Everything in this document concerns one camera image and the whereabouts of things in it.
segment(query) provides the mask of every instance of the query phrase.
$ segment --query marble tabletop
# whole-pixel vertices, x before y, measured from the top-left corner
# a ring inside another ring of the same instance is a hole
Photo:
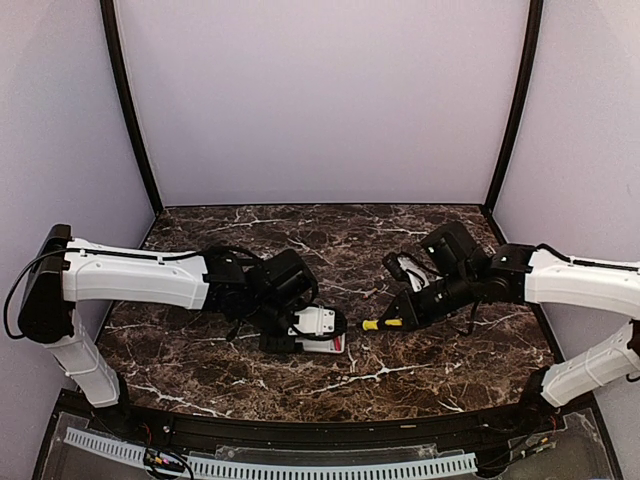
[[[491,253],[498,243],[475,206],[277,205],[176,207],[156,221],[144,248],[242,245],[273,255],[294,248],[320,283],[318,303],[349,321],[342,355],[267,355],[244,326],[232,342],[224,318],[178,307],[120,302],[98,346],[137,405],[247,420],[366,421],[466,412],[518,400],[528,375],[553,363],[531,310],[481,305],[412,333],[363,332],[402,287],[381,265],[390,251],[428,258],[419,241],[463,222]]]

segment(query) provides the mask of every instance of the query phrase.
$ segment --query wire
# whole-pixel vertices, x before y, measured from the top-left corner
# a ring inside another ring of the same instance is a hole
[[[502,460],[507,455],[511,455],[515,450],[517,450],[519,447],[521,447],[524,443],[528,442],[531,439],[531,437],[533,437],[535,435],[536,430],[538,429],[539,426],[540,425],[536,426],[536,428],[534,428],[531,431],[531,433],[529,433],[526,437],[524,437],[520,441],[518,441],[518,443],[516,443],[513,447],[509,448],[506,452],[504,452],[501,455],[498,455],[493,460],[489,460],[488,462],[484,462],[483,464],[478,465],[478,468],[487,468],[488,465],[491,465],[492,463],[495,463],[498,460]],[[497,468],[496,467],[488,467],[488,469],[497,469]]]
[[[78,248],[78,247],[67,247],[61,248],[59,250],[54,250],[51,252],[44,253],[42,255],[37,256],[33,260],[31,260],[26,267],[22,269],[22,271],[18,274],[13,285],[9,289],[9,293],[7,294],[7,298],[4,302],[3,308],[3,323],[4,323],[4,331],[7,336],[11,340],[20,340],[25,337],[23,333],[15,334],[11,332],[11,328],[9,327],[9,307],[11,305],[11,300],[13,299],[13,295],[15,294],[20,282],[24,278],[24,276],[31,271],[32,268],[38,266],[44,259],[48,257],[52,257],[54,255],[60,255],[62,253],[85,253],[88,255],[103,255],[108,257],[121,257],[121,258],[135,258],[138,260],[155,260],[160,262],[177,262],[180,260],[187,260],[189,258],[197,257],[199,255],[203,255],[206,253],[222,253],[222,252],[237,252],[242,253],[248,257],[253,258],[256,262],[263,262],[263,260],[257,256],[255,253],[247,250],[242,247],[235,246],[214,246],[209,247],[206,250],[200,250],[195,252],[189,252],[182,255],[172,255],[172,256],[162,256],[162,255],[151,255],[151,254],[142,254],[142,253],[131,253],[131,252],[118,252],[113,250],[97,250],[97,249],[86,249],[86,248]]]
[[[174,452],[172,450],[169,450],[167,448],[156,447],[156,446],[151,447],[151,445],[148,445],[148,444],[145,444],[145,443],[142,443],[142,442],[138,442],[138,441],[135,441],[135,440],[129,440],[127,438],[122,437],[121,435],[117,435],[113,430],[111,430],[109,427],[107,427],[107,425],[104,423],[104,421],[102,421],[102,419],[100,417],[98,417],[95,414],[95,412],[91,412],[91,415],[93,416],[93,418],[95,418],[100,423],[100,425],[102,425],[102,427],[107,431],[107,433],[109,433],[110,435],[113,435],[114,437],[116,437],[121,442],[130,443],[131,445],[137,445],[139,447],[145,447],[145,454],[147,453],[147,450],[149,448],[153,448],[154,450],[156,450],[156,451],[158,451],[160,453],[163,453],[163,454],[175,459],[178,463],[180,463],[184,467],[185,471],[189,473],[189,479],[190,480],[195,480],[196,477],[195,477],[195,475],[193,473],[193,469],[191,468],[189,463],[187,463],[187,461],[182,457],[182,455],[180,455],[180,454],[178,454],[178,453],[176,453],[176,452]],[[149,428],[149,426],[146,423],[143,423],[141,426],[147,431],[148,441],[151,442],[151,438],[152,438],[151,437],[151,429]],[[174,476],[170,476],[170,477],[167,477],[167,478],[179,478],[180,475],[177,475],[175,477]]]
[[[466,332],[454,326],[452,326],[451,328],[454,329],[456,332],[458,332],[459,335],[462,335],[463,337],[468,337],[469,335],[471,335],[476,326],[476,317],[478,316],[478,307],[480,306],[480,303],[482,303],[482,301],[477,300],[473,304],[473,307],[471,307],[471,312],[469,313],[469,323],[467,324]]]
[[[578,266],[581,266],[581,267],[597,267],[597,268],[608,268],[610,270],[623,270],[625,272],[640,272],[639,268],[630,267],[628,265],[616,265],[616,264],[611,264],[611,263],[593,262],[591,260],[580,260],[579,258],[571,260],[571,257],[568,257],[568,256],[560,253],[555,248],[553,248],[550,245],[547,245],[546,243],[539,244],[536,247],[536,250],[546,250],[547,252],[552,254],[554,257],[557,257],[558,259],[562,260],[563,262],[571,263],[572,265],[578,265]]]
[[[536,449],[538,447],[542,446],[542,445],[546,445],[549,442],[549,439],[551,437],[553,437],[556,434],[556,432],[558,431],[558,420],[556,419],[555,415],[550,415],[549,416],[549,420],[551,421],[551,424],[553,425],[553,430],[552,430],[551,434],[542,437],[534,445],[532,445],[530,447],[527,447],[524,450],[522,450],[522,452],[520,452],[520,454],[516,458],[508,461],[507,463],[503,463],[503,464],[500,464],[500,465],[489,466],[489,465],[497,462],[501,458],[504,458],[505,456],[515,452],[523,444],[526,444],[526,442],[528,442],[531,439],[531,437],[533,437],[533,435],[535,434],[536,430],[542,425],[542,422],[529,435],[527,435],[525,438],[520,440],[517,444],[515,444],[513,447],[511,447],[505,453],[503,453],[502,455],[494,458],[493,460],[490,460],[488,462],[483,463],[482,465],[479,465],[478,468],[485,468],[486,470],[504,470],[505,468],[513,465],[514,463],[516,463],[516,462],[518,462],[520,460],[524,460],[525,458],[529,458],[530,456],[535,455],[535,454],[539,453],[540,451],[542,451],[542,450],[537,450],[536,451]]]
[[[11,305],[11,299],[13,298],[13,295],[16,293],[18,285],[20,285],[20,282],[22,281],[24,276],[27,273],[29,273],[34,266],[40,264],[40,262],[42,262],[45,258],[52,257],[54,255],[60,255],[61,253],[79,252],[79,251],[80,251],[80,249],[78,249],[78,248],[63,248],[61,250],[56,250],[56,251],[53,251],[53,252],[47,252],[47,253],[44,253],[44,254],[34,258],[33,260],[31,260],[27,264],[27,266],[22,269],[20,274],[14,280],[13,285],[11,285],[11,288],[9,289],[9,293],[7,294],[7,298],[4,301],[4,308],[2,310],[2,316],[3,316],[3,322],[4,322],[4,331],[6,332],[7,336],[11,340],[20,340],[21,338],[25,337],[25,335],[23,333],[20,333],[20,334],[12,333],[11,329],[9,328],[9,306]]]

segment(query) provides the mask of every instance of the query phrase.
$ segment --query black frame edge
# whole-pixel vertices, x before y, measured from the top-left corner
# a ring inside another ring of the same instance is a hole
[[[527,19],[527,28],[524,36],[524,45],[522,47],[522,56],[520,58],[520,68],[518,69],[518,79],[516,88],[513,93],[513,101],[511,102],[511,110],[509,111],[509,119],[504,131],[502,146],[498,154],[496,168],[493,172],[491,185],[484,206],[493,212],[498,203],[498,197],[504,184],[509,161],[513,153],[513,147],[518,136],[522,112],[527,100],[527,91],[529,90],[529,82],[531,80],[531,72],[533,71],[533,61],[536,55],[536,47],[538,45],[538,36],[540,33],[540,24],[542,21],[542,7],[544,0],[531,0],[529,3],[529,17]]]
[[[164,206],[162,204],[162,199],[160,198],[158,185],[156,184],[153,176],[153,170],[151,169],[151,163],[149,162],[147,151],[144,147],[138,117],[133,105],[133,97],[131,96],[124,56],[122,54],[122,44],[120,43],[118,21],[116,18],[116,10],[113,0],[100,0],[100,10],[102,11],[102,23],[104,25],[104,33],[107,39],[109,58],[111,59],[113,79],[116,84],[116,89],[118,90],[120,108],[122,109],[122,115],[127,126],[127,132],[129,133],[131,147],[133,148],[133,153],[136,157],[136,163],[138,164],[138,169],[142,176],[144,188],[147,191],[147,197],[149,197],[149,203],[151,203],[151,207],[155,214],[158,215],[164,210]]]

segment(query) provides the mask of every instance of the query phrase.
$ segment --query black cable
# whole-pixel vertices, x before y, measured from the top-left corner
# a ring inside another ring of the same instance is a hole
[[[79,252],[79,251],[80,251],[79,248],[64,248],[64,249],[56,250],[56,251],[53,251],[53,252],[43,253],[42,255],[40,255],[40,256],[34,258],[33,260],[31,260],[27,264],[27,266],[22,269],[20,274],[14,280],[13,285],[11,285],[11,288],[9,289],[9,293],[7,294],[7,298],[4,301],[4,309],[2,311],[3,321],[4,321],[4,331],[6,332],[7,336],[11,340],[20,340],[21,338],[25,337],[25,335],[23,333],[20,333],[18,335],[16,335],[15,333],[11,333],[11,330],[9,328],[9,306],[11,305],[11,299],[13,298],[13,295],[16,293],[18,285],[20,285],[20,282],[22,281],[23,277],[27,273],[29,273],[29,271],[31,271],[31,269],[35,265],[37,265],[40,262],[42,262],[45,258],[52,257],[53,255],[60,255],[61,253]]]
[[[156,450],[157,452],[162,453],[163,455],[166,455],[167,457],[171,457],[174,460],[176,460],[180,465],[182,465],[184,467],[184,470],[189,473],[190,479],[191,480],[195,480],[195,475],[193,474],[193,470],[191,469],[191,466],[187,463],[187,461],[181,455],[179,455],[179,454],[177,454],[177,453],[175,453],[175,452],[173,452],[171,450],[167,450],[167,449],[160,448],[160,447],[155,447],[155,446],[153,446],[153,447],[152,446],[147,446],[145,448],[145,451],[144,451],[145,455],[147,454],[149,449]],[[156,478],[159,478],[159,479],[162,479],[162,480],[173,480],[175,478],[180,478],[182,476],[182,473],[184,473],[184,472],[181,472],[181,473],[176,472],[177,475],[170,475],[170,474],[167,474],[167,473],[162,473],[162,472],[159,472],[157,470],[158,467],[156,467],[153,463],[150,464],[150,465],[144,465],[144,466],[145,467],[147,467],[147,466],[150,467],[151,470],[154,473],[154,476]]]
[[[528,442],[529,439],[531,439],[531,437],[533,437],[536,433],[536,430],[538,429],[540,425],[536,426],[536,428],[534,428],[531,433],[529,433],[526,437],[524,437],[522,440],[520,440],[518,443],[516,443],[513,447],[509,448],[506,452],[504,452],[501,455],[498,455],[496,458],[494,458],[493,460],[489,460],[488,462],[484,462],[481,465],[478,465],[478,468],[487,468],[490,470],[495,469],[495,467],[487,467],[488,465],[491,465],[492,463],[497,462],[498,460],[503,459],[504,457],[506,457],[507,455],[511,455],[516,449],[520,448],[524,443]]]
[[[571,261],[570,257],[560,253],[555,248],[551,247],[550,245],[547,245],[546,243],[539,244],[536,247],[536,250],[546,250],[547,252],[552,254],[554,257],[557,257],[563,262],[567,262],[572,265],[578,265],[580,267],[597,267],[597,268],[607,268],[609,270],[623,270],[625,272],[640,272],[640,269],[636,267],[630,267],[628,265],[614,265],[611,263],[592,262],[591,260],[580,260],[579,258]]]
[[[6,298],[5,302],[4,302],[4,309],[3,309],[3,323],[4,323],[5,333],[7,334],[7,336],[11,340],[20,340],[20,339],[25,337],[25,335],[22,334],[22,333],[15,334],[15,333],[11,332],[11,329],[9,327],[9,306],[11,304],[11,300],[13,298],[13,295],[15,294],[15,292],[16,292],[18,286],[20,285],[20,282],[24,278],[24,276],[27,273],[29,273],[29,271],[33,267],[35,267],[36,265],[40,264],[40,262],[42,262],[45,258],[52,257],[54,255],[60,255],[62,253],[84,253],[84,254],[88,254],[88,255],[104,255],[104,256],[108,256],[108,257],[134,258],[134,259],[138,259],[138,260],[155,260],[155,261],[160,261],[160,262],[177,262],[177,261],[180,261],[180,260],[187,260],[189,258],[197,257],[198,255],[203,255],[203,254],[206,254],[206,253],[209,253],[209,252],[211,252],[211,253],[237,252],[237,253],[242,253],[242,254],[244,254],[244,255],[246,255],[248,257],[251,257],[254,260],[256,260],[257,262],[262,262],[263,261],[259,256],[257,256],[255,253],[251,252],[250,250],[247,250],[246,248],[234,247],[234,246],[215,246],[215,247],[209,247],[207,250],[200,250],[200,251],[195,251],[195,252],[184,253],[182,255],[172,255],[172,256],[162,256],[162,255],[152,255],[152,254],[142,254],[142,253],[131,253],[131,252],[117,252],[117,251],[113,251],[113,250],[98,250],[98,249],[78,248],[78,247],[61,248],[59,250],[55,250],[55,251],[44,253],[44,254],[39,255],[38,257],[34,258],[33,260],[31,260],[27,264],[27,266],[22,269],[20,274],[16,277],[15,281],[13,282],[13,285],[9,289],[9,293],[7,294],[7,298]],[[317,286],[316,286],[316,289],[314,291],[314,295],[312,295],[311,301],[313,301],[313,299],[315,298],[315,294],[317,294]]]
[[[158,452],[160,452],[160,453],[163,453],[163,454],[165,454],[165,455],[167,455],[167,456],[169,456],[169,457],[171,457],[171,458],[173,458],[173,459],[177,460],[177,461],[178,461],[178,463],[180,463],[180,464],[185,468],[185,471],[189,473],[189,479],[190,479],[190,480],[195,480],[195,478],[196,478],[196,477],[195,477],[195,475],[194,475],[194,473],[193,473],[193,469],[191,468],[191,466],[189,465],[189,463],[188,463],[188,462],[187,462],[187,461],[182,457],[182,455],[180,455],[180,454],[178,454],[178,453],[176,453],[176,452],[174,452],[174,451],[172,451],[172,450],[169,450],[169,449],[167,449],[167,448],[163,448],[163,447],[156,447],[156,446],[153,446],[153,447],[152,447],[152,446],[150,446],[150,445],[147,445],[146,443],[138,442],[138,441],[136,441],[136,440],[129,440],[129,439],[124,438],[124,437],[122,437],[122,436],[120,436],[120,435],[116,435],[116,433],[115,433],[113,430],[111,430],[109,427],[107,427],[107,425],[102,421],[102,419],[101,419],[100,417],[98,417],[94,412],[92,412],[92,416],[93,416],[93,418],[95,418],[96,420],[98,420],[98,422],[100,422],[100,425],[102,425],[102,427],[103,427],[103,428],[104,428],[104,429],[105,429],[109,434],[113,435],[113,436],[114,436],[115,438],[117,438],[118,440],[120,440],[120,441],[122,441],[122,442],[125,442],[125,443],[130,443],[131,445],[137,445],[137,446],[139,446],[139,447],[145,447],[145,454],[147,453],[147,450],[148,450],[149,448],[153,448],[154,450],[156,450],[156,451],[158,451]]]
[[[471,313],[469,313],[469,323],[467,324],[466,332],[454,326],[451,326],[451,328],[454,329],[459,335],[462,335],[463,337],[468,337],[469,335],[471,335],[476,326],[476,317],[478,316],[478,307],[480,306],[481,303],[482,303],[482,300],[476,300],[476,302],[471,307]]]

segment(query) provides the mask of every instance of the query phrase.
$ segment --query white plastic part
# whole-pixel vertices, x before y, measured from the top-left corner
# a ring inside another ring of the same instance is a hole
[[[64,443],[103,458],[143,468],[144,447],[69,427]],[[190,455],[186,459],[198,479],[226,480],[430,480],[478,471],[476,455],[466,453],[413,462],[354,466],[289,466],[228,462]],[[161,472],[172,472],[158,468]],[[183,473],[181,478],[188,477]]]
[[[87,335],[77,310],[73,312],[73,329],[73,337],[65,336],[43,346],[53,354],[65,375],[78,384],[91,405],[101,408],[117,404],[120,386],[116,372]]]
[[[627,348],[633,335],[628,323],[604,342],[571,360],[553,365],[542,381],[542,397],[561,407],[616,378],[640,372],[640,357]]]
[[[67,246],[157,257],[145,260],[67,253],[64,259],[70,263],[70,268],[63,272],[62,278],[63,295],[67,301],[128,300],[166,303],[192,310],[199,310],[204,304],[209,284],[203,280],[207,266],[200,255],[186,260],[163,261],[163,258],[183,253],[106,247],[82,239],[75,239]]]
[[[429,279],[427,278],[427,274],[419,265],[411,260],[409,257],[405,257],[404,255],[398,256],[398,264],[400,268],[406,272],[409,276],[409,281],[411,282],[411,289],[414,292],[419,292],[423,288],[427,288],[429,286]]]
[[[640,268],[637,262],[583,260]],[[638,272],[575,265],[546,250],[534,252],[529,265],[533,270],[525,276],[524,299],[527,302],[581,305],[640,318]]]
[[[330,308],[307,307],[304,310],[296,312],[295,315],[298,317],[298,324],[296,325],[296,328],[302,333],[308,333],[309,335],[327,335],[334,332],[336,313]],[[292,329],[289,329],[288,333],[291,337],[297,337],[296,343],[302,344],[302,349],[305,352],[344,352],[346,339],[346,335],[344,333],[334,339],[321,342],[299,337]]]

